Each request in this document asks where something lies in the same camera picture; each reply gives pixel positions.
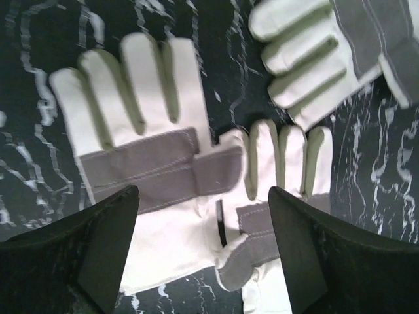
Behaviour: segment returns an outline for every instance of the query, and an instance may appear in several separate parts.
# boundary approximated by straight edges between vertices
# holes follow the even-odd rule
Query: leather work glove
[[[50,83],[92,202],[139,188],[120,288],[134,294],[214,265],[215,202],[236,185],[242,150],[234,135],[211,144],[190,40],[170,39],[160,55],[152,37],[134,33],[120,47],[121,64],[90,50]]]
[[[227,245],[216,262],[217,278],[225,290],[242,289],[244,313],[291,313],[268,191],[279,186],[330,212],[331,132],[318,127],[306,138],[299,127],[286,126],[277,136],[267,120],[254,124],[242,139],[247,176],[223,196]]]
[[[419,79],[419,50],[415,54],[412,48],[416,41],[407,2],[264,0],[257,5],[249,30],[268,43],[261,56],[276,77],[268,87],[272,101],[307,131],[379,76],[380,64],[402,106],[418,101],[419,91],[412,85]],[[387,46],[386,38],[391,39]],[[394,67],[385,67],[387,63]],[[392,73],[398,72],[399,80],[390,84]]]

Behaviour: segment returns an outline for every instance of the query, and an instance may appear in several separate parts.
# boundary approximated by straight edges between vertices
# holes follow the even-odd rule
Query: glove
[[[170,39],[160,57],[153,38],[134,33],[121,58],[88,51],[79,70],[59,70],[50,83],[92,202],[139,188],[121,282],[134,294],[214,265],[215,202],[237,183],[242,151],[234,137],[211,145],[190,40]]]
[[[307,139],[300,128],[288,126],[278,137],[274,123],[262,121],[243,141],[247,177],[223,196],[228,244],[216,260],[217,278],[226,290],[242,288],[244,313],[291,313],[268,190],[280,186],[330,212],[331,132],[318,127]]]
[[[398,6],[395,1],[367,2],[377,2],[381,12],[392,12],[391,9]],[[277,106],[288,110],[304,131],[382,72],[378,63],[382,49],[380,35],[365,3],[363,0],[355,0],[355,3],[265,0],[251,12],[252,35],[262,42],[273,41],[262,52],[266,69],[277,77],[268,93]],[[402,10],[397,12],[404,18]],[[383,18],[381,26],[392,38],[406,37],[405,29],[393,27],[393,15],[390,19]],[[403,81],[406,87],[417,81],[412,78],[417,68],[413,69],[409,71],[410,77]]]
[[[394,8],[382,10],[382,1],[370,0],[382,51],[378,60],[387,85],[402,109],[419,102],[419,1],[386,1]],[[385,27],[391,16],[392,27]],[[395,37],[395,31],[401,36]]]

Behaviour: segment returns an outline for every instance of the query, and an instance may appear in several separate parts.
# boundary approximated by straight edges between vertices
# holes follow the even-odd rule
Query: white marble vein
[[[336,182],[335,190],[337,191],[338,196],[341,196],[345,193],[348,194],[349,202],[348,202],[348,212],[345,213],[347,219],[349,221],[354,221],[355,217],[353,216],[354,213],[352,211],[352,198],[359,198],[362,202],[362,210],[365,212],[367,208],[367,204],[365,201],[365,197],[363,195],[362,189],[359,185],[358,179],[358,171],[359,171],[359,163],[362,159],[362,153],[359,151],[359,142],[363,131],[368,128],[370,122],[370,114],[369,114],[369,106],[371,105],[372,99],[372,91],[374,89],[373,84],[369,84],[364,87],[361,91],[359,91],[355,97],[355,101],[362,101],[367,105],[363,108],[361,113],[354,113],[355,110],[355,103],[352,97],[348,97],[344,100],[344,103],[341,105],[349,110],[349,117],[345,119],[346,127],[344,130],[342,144],[349,142],[349,138],[353,136],[353,145],[349,151],[349,154],[346,154],[344,149],[346,149],[346,145],[342,145],[340,147],[339,157],[338,157],[338,166],[337,166],[337,177],[340,177],[340,164],[344,163],[347,166],[345,167],[345,174],[343,174],[343,183],[341,180],[338,179]],[[335,123],[337,118],[342,120],[340,116],[340,111],[337,111],[337,117],[333,114],[330,119],[332,123]],[[363,224],[362,217],[359,218],[358,223]]]
[[[5,126],[6,120],[7,120],[7,115],[3,111],[0,111],[0,128]]]
[[[87,23],[90,23],[93,29],[93,37],[96,41],[96,48],[103,48],[105,43],[105,22],[87,7],[84,0],[78,0],[78,2],[81,4],[81,11],[79,17],[79,42],[77,44],[83,49],[87,48]]]
[[[186,4],[192,9],[192,40],[194,42],[195,51],[196,51],[196,59],[198,60],[199,69],[201,74],[205,77],[207,73],[204,69],[204,60],[200,55],[200,47],[199,47],[199,27],[198,27],[198,9],[192,2],[192,0],[186,0]]]
[[[418,223],[415,219],[416,201],[410,191],[412,187],[413,176],[407,167],[414,150],[413,143],[418,132],[418,124],[419,109],[416,110],[415,120],[413,121],[410,128],[407,128],[403,131],[401,144],[397,152],[397,172],[403,181],[399,191],[403,197],[403,233],[401,235],[401,239],[403,239],[405,233],[408,232],[409,242],[413,243],[418,242],[419,229]]]
[[[208,289],[209,293],[212,295],[212,300],[213,301],[216,301],[217,297],[216,297],[212,287],[210,285],[205,284],[204,277],[201,276],[201,277],[198,278],[196,275],[192,275],[192,278],[195,280],[196,286],[198,287],[198,297],[201,299],[201,313],[205,314],[205,313],[207,313],[207,310],[206,310],[206,301],[207,300],[203,297],[203,295],[204,295],[203,290]]]
[[[383,99],[378,110],[378,124],[380,126],[380,137],[378,142],[378,155],[374,161],[373,168],[371,171],[371,181],[374,183],[374,200],[373,200],[373,215],[371,219],[375,223],[378,234],[382,234],[384,225],[384,214],[378,210],[380,205],[379,192],[384,191],[384,187],[381,184],[382,176],[386,170],[389,154],[388,154],[388,132],[391,124],[394,121],[395,107],[387,107],[387,101]]]
[[[136,314],[144,314],[145,311],[142,311],[142,310],[138,309],[138,307],[139,307],[139,300],[138,300],[137,296],[136,295],[133,295],[131,298],[132,298],[131,299],[131,306],[134,309],[134,311],[136,312]]]
[[[143,33],[148,34],[149,30],[147,28],[144,27],[145,24],[145,19],[144,19],[144,15],[143,15],[143,0],[135,0],[134,1],[134,10],[136,11],[137,14],[137,25],[141,28],[141,31]]]
[[[169,304],[172,305],[172,299],[166,293],[165,289],[166,289],[166,285],[161,285],[157,288],[157,292],[160,295],[160,298],[158,299],[157,308],[159,308],[161,314],[165,314],[165,312],[162,310],[162,299],[166,299],[167,301],[169,301]],[[173,306],[170,310],[170,313],[175,314],[175,309]]]
[[[149,12],[157,13],[161,16],[169,17],[164,5],[159,0],[136,0],[140,7],[145,8]]]
[[[220,94],[218,94],[218,92],[216,90],[214,90],[214,95],[215,95],[216,100],[220,103],[221,102]]]
[[[38,138],[40,140],[40,142],[45,145],[50,153],[50,160],[52,163],[52,168],[54,169],[55,174],[57,174],[57,176],[59,178],[61,178],[61,180],[64,182],[64,185],[51,192],[51,196],[53,198],[56,197],[57,194],[60,195],[60,202],[58,204],[58,208],[55,209],[55,212],[58,215],[58,218],[63,218],[64,214],[63,214],[63,209],[64,209],[64,205],[65,205],[65,201],[67,199],[67,195],[68,194],[73,194],[74,193],[74,186],[73,186],[73,181],[69,180],[61,171],[60,169],[60,165],[58,163],[57,160],[57,148],[50,142],[48,142],[45,137],[42,134],[43,131],[43,127],[40,124],[36,124],[35,125],[35,136],[36,138]],[[84,204],[85,204],[85,199],[86,199],[86,188],[82,183],[81,186],[81,197],[80,197],[80,201],[79,201],[79,210],[84,209]]]
[[[20,19],[20,42],[22,49],[20,51],[20,59],[24,69],[33,73],[35,79],[35,86],[38,91],[40,100],[37,102],[37,108],[41,114],[41,124],[50,126],[54,119],[57,117],[57,106],[55,98],[52,95],[49,87],[46,84],[46,73],[37,67],[33,67],[31,64],[31,32],[30,22],[33,15],[37,15],[39,12],[56,5],[56,0],[47,0],[43,3],[33,5],[29,10],[22,13]],[[9,8],[9,13],[6,16],[6,29],[9,36],[14,37],[14,28],[16,26],[16,17],[20,10],[20,1],[12,1]]]
[[[16,227],[15,223],[10,219],[10,213],[3,203],[2,195],[0,195],[0,224],[6,224]]]
[[[247,58],[247,43],[244,38],[244,21],[242,18],[242,15],[240,14],[240,7],[237,3],[237,0],[230,0],[231,5],[234,9],[234,15],[233,19],[231,21],[231,25],[229,29],[226,32],[226,38],[227,38],[227,52],[230,57],[230,59],[238,66],[240,71],[240,78],[239,81],[236,82],[236,84],[240,85],[240,91],[239,94],[236,96],[235,100],[231,102],[230,105],[230,115],[231,115],[231,121],[234,125],[237,125],[236,123],[236,112],[235,110],[243,103],[245,96],[246,96],[246,88],[249,80],[249,67],[246,64],[246,58]],[[238,37],[240,41],[239,45],[239,53],[235,54],[232,51],[233,47],[233,40]]]

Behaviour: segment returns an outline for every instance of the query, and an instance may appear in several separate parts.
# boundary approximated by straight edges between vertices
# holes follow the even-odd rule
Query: white glove
[[[387,85],[402,109],[417,105],[419,103],[417,87],[419,81],[419,0],[388,1],[395,7],[390,11],[392,12],[392,27],[390,28],[385,28],[389,11],[382,10],[382,1],[370,1],[369,8],[376,16],[376,29],[380,34],[380,44],[383,50],[378,60]],[[396,38],[397,40],[391,36],[394,32],[393,27],[402,34],[400,38]]]
[[[249,29],[256,39],[272,41],[263,50],[262,60],[266,69],[277,77],[268,88],[273,102],[287,109],[294,122],[307,131],[348,96],[374,80],[382,72],[378,63],[383,52],[379,27],[386,30],[388,37],[399,41],[405,38],[406,31],[401,26],[394,31],[397,23],[392,22],[393,18],[383,17],[380,26],[380,21],[371,17],[374,12],[367,10],[367,3],[376,2],[384,15],[391,12],[389,7],[400,7],[398,3],[402,1],[407,2],[265,0],[257,5],[249,17]],[[402,10],[398,13],[399,24],[410,18],[403,17]],[[397,46],[399,41],[393,40],[388,49]],[[399,55],[392,54],[394,60],[405,60],[398,52]],[[418,62],[412,71],[398,81],[402,88],[417,82],[412,76],[419,73],[419,58],[413,59]]]
[[[62,69],[50,83],[92,202],[139,188],[121,282],[134,294],[214,265],[215,202],[237,183],[242,150],[229,135],[211,145],[190,40],[170,39],[161,57],[153,38],[134,33],[122,40],[121,58],[122,66],[104,50],[88,51],[80,71]]]
[[[282,187],[329,212],[331,132],[318,127],[307,140],[300,128],[291,126],[277,137],[273,122],[263,121],[252,127],[250,140],[243,138],[249,171],[246,183],[223,196],[227,246],[217,260],[216,274],[226,290],[242,288],[244,313],[291,313],[266,202],[268,190]],[[248,196],[256,197],[251,201]]]

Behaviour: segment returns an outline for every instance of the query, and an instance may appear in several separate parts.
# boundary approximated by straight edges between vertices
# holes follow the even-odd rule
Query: glove finger
[[[329,194],[333,160],[333,139],[329,128],[317,127],[308,134],[304,193]]]
[[[225,237],[227,243],[230,243],[240,235],[236,208],[249,204],[245,184],[248,169],[247,148],[249,146],[249,137],[244,130],[233,129],[225,134],[222,134],[219,138],[219,142],[220,145],[238,143],[242,148],[242,170],[238,183],[232,191],[224,194],[222,199]]]
[[[79,58],[79,68],[87,77],[100,116],[107,126],[114,147],[136,141],[143,123],[120,72],[118,61],[104,50],[89,50]]]
[[[210,126],[193,42],[169,39],[163,48],[163,62],[171,107],[179,111],[178,125],[193,126],[198,133],[200,150],[211,150]]]
[[[306,145],[304,132],[296,126],[285,126],[278,138],[280,148],[280,178],[278,186],[301,197],[304,189]]]
[[[269,189],[277,185],[278,135],[272,120],[254,123],[250,130],[247,194],[250,199],[267,201]]]
[[[97,124],[93,118],[96,107],[91,106],[95,101],[88,93],[88,85],[82,74],[76,69],[61,69],[51,74],[50,85],[63,112],[74,155],[79,157],[99,152],[102,145],[111,147],[110,141],[106,144],[104,138],[98,137],[104,132],[96,129]]]
[[[166,102],[168,83],[157,42],[150,35],[134,33],[125,36],[120,47],[127,85],[146,122],[147,135],[173,129],[170,121],[177,118],[177,109]]]
[[[288,115],[296,125],[304,131],[308,131],[361,86],[361,83],[351,80],[350,75],[336,82],[331,81],[324,86],[325,88],[317,90],[317,92],[288,109]]]
[[[266,0],[251,11],[249,30],[256,39],[267,42],[305,17],[328,8],[328,0]]]
[[[273,75],[283,75],[310,59],[326,55],[338,45],[335,26],[330,14],[315,15],[307,21],[306,28],[281,37],[262,51],[266,69]]]
[[[333,46],[334,40],[327,41]],[[268,93],[280,108],[288,109],[299,103],[308,103],[312,98],[328,90],[346,74],[346,61],[338,50],[318,56],[284,78],[277,78],[269,86]]]

